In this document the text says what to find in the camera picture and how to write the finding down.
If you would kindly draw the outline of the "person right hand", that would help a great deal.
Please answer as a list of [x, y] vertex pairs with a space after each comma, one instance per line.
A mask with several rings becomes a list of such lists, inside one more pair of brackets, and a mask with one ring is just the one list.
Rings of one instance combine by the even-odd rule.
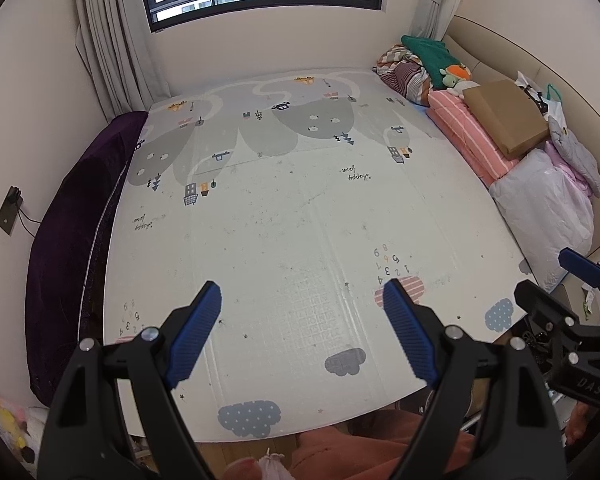
[[597, 414], [598, 408], [577, 402], [565, 428], [566, 445], [570, 446], [584, 437], [588, 423]]

